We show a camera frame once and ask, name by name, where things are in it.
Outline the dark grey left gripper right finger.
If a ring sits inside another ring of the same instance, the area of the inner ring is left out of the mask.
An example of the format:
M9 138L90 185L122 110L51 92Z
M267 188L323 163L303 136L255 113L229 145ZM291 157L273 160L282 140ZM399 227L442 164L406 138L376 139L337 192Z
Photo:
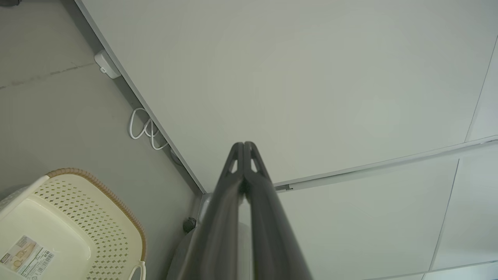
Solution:
M250 141L244 143L244 193L251 209L254 278L311 280L263 159Z

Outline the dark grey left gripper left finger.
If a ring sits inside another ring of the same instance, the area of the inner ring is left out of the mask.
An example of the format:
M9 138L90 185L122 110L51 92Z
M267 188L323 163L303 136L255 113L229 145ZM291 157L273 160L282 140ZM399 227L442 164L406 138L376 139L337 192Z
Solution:
M180 280L236 280L238 277L239 188L244 179L242 142L226 159L204 222L196 230Z

